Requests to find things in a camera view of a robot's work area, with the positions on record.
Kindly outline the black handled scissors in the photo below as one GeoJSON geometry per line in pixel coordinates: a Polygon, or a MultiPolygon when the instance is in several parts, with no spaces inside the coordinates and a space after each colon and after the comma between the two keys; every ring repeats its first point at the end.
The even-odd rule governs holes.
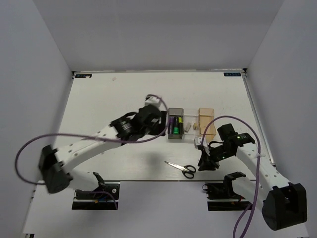
{"type": "Polygon", "coordinates": [[[180,170],[185,178],[187,178],[187,179],[194,178],[194,175],[196,173],[196,168],[194,166],[192,166],[192,165],[181,166],[181,165],[177,165],[175,163],[168,162],[168,161],[165,161],[165,163],[168,164],[169,166],[172,166],[172,167],[180,170]]]}

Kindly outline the grey eraser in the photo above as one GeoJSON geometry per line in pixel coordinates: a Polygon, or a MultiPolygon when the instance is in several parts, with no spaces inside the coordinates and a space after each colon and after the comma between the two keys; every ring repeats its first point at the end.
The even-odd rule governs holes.
{"type": "Polygon", "coordinates": [[[186,126],[185,126],[185,128],[184,128],[185,132],[188,132],[188,131],[190,130],[190,128],[191,128],[191,123],[190,123],[190,122],[187,122],[187,123],[186,123],[186,126]]]}

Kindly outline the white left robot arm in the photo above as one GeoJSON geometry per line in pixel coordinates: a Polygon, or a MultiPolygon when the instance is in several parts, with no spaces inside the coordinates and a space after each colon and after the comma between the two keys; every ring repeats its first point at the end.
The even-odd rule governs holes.
{"type": "Polygon", "coordinates": [[[96,155],[127,143],[139,142],[145,135],[165,135],[167,111],[147,105],[138,112],[126,113],[92,136],[64,147],[42,148],[39,170],[50,194],[66,188],[88,191],[94,198],[104,194],[105,186],[97,172],[81,172],[76,167],[96,155]]]}

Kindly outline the purple highlighter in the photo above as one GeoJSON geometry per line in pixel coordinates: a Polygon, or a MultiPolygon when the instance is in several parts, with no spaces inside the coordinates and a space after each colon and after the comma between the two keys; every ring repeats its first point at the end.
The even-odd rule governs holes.
{"type": "Polygon", "coordinates": [[[173,134],[174,132],[174,117],[169,118],[169,127],[168,127],[168,134],[173,134]]]}

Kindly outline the yellow highlighter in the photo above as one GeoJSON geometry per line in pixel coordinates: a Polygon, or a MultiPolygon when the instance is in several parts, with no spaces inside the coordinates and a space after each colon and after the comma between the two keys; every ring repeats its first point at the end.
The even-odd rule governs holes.
{"type": "Polygon", "coordinates": [[[182,117],[178,118],[178,127],[179,127],[179,130],[182,130],[182,128],[183,128],[183,119],[182,119],[182,117]]]}

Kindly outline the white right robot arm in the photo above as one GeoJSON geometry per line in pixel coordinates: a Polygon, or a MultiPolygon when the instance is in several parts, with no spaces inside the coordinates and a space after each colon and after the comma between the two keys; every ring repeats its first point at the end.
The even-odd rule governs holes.
{"type": "Polygon", "coordinates": [[[307,193],[300,183],[284,177],[268,159],[261,159],[255,140],[248,133],[238,134],[231,124],[218,129],[221,142],[212,147],[202,137],[194,140],[201,151],[199,171],[215,171],[219,162],[237,157],[256,181],[242,172],[227,174],[220,187],[211,186],[211,198],[237,198],[241,196],[262,212],[265,223],[273,231],[307,221],[307,193]]]}

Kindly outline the green highlighter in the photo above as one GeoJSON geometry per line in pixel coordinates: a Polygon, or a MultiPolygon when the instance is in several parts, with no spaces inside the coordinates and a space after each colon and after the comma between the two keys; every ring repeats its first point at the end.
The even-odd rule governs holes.
{"type": "Polygon", "coordinates": [[[179,119],[180,117],[174,117],[173,134],[180,134],[179,119]]]}

